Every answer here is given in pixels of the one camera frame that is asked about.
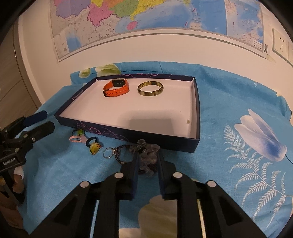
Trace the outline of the person's left hand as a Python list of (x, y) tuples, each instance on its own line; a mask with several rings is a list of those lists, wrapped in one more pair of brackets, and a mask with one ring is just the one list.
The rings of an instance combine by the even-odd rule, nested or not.
[[(22, 167), (17, 167), (13, 171), (14, 184), (12, 191), (20, 194), (24, 191), (24, 173)], [(4, 195), (4, 179), (1, 177), (1, 212), (8, 224), (17, 229), (23, 229), (23, 218), (13, 200)]]

